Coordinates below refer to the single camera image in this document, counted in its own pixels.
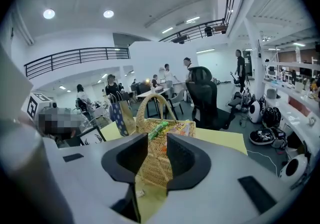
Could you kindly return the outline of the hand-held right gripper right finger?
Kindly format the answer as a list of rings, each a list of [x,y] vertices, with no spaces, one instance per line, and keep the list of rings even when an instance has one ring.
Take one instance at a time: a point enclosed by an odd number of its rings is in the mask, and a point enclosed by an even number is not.
[[[302,187],[291,186],[245,154],[168,134],[174,177],[149,223],[287,223]]]

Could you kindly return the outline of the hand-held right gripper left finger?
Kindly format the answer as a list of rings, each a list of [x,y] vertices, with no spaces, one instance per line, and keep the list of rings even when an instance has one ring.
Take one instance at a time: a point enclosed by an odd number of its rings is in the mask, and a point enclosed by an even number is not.
[[[148,152],[146,134],[59,149],[43,140],[57,192],[53,223],[139,223],[136,175]]]

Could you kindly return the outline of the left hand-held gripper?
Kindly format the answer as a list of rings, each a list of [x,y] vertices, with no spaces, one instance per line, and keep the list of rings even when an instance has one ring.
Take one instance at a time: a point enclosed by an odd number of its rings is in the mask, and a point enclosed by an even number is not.
[[[42,93],[30,93],[26,113],[38,131],[54,140],[69,140],[75,137],[83,124],[80,114],[61,108]]]

